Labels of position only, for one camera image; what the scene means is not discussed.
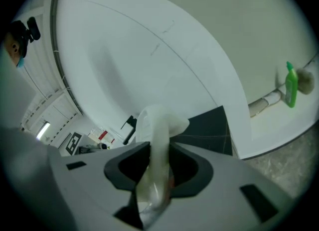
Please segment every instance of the gray floor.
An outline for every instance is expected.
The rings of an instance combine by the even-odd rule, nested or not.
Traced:
[[[310,184],[319,159],[319,124],[282,148],[246,160],[291,197],[300,196]]]

